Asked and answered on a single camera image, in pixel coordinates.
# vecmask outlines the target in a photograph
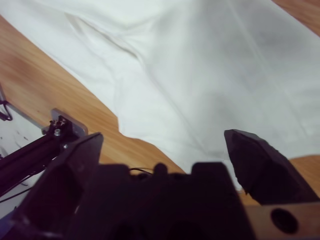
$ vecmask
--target screw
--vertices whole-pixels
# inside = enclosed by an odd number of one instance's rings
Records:
[[[59,137],[59,136],[60,136],[60,133],[61,133],[61,130],[60,130],[60,129],[54,130],[54,135],[55,135],[56,137]]]

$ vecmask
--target hole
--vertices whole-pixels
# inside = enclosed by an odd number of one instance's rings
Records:
[[[295,234],[299,225],[297,219],[287,210],[276,208],[271,212],[273,224],[286,234]]]

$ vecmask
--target white cloth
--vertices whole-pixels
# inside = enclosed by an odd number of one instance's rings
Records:
[[[320,154],[320,39],[271,0],[0,0],[0,13],[189,172],[223,132]]]

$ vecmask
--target wooden table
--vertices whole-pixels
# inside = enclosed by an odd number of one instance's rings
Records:
[[[320,36],[319,0],[275,2]],[[121,135],[116,116],[105,105],[2,17],[0,84],[7,100],[41,125],[48,125],[50,110],[58,108],[85,124],[90,133],[101,132],[101,163],[138,168],[164,163],[170,172],[182,172],[155,146]],[[293,159],[292,163],[320,195],[320,156]],[[249,196],[240,197],[245,204],[255,204]]]

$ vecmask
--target black plastic part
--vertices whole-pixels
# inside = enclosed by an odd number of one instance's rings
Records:
[[[255,239],[222,163],[197,163],[190,175],[132,177],[125,165],[92,175],[66,240]]]
[[[11,219],[14,228],[4,239],[63,238],[88,180],[99,164],[102,143],[100,133],[70,143],[15,210]]]
[[[288,159],[257,135],[224,131],[235,175],[246,193],[262,205],[319,201]]]
[[[60,152],[59,142],[48,134],[0,161],[0,196],[27,176],[40,173]]]

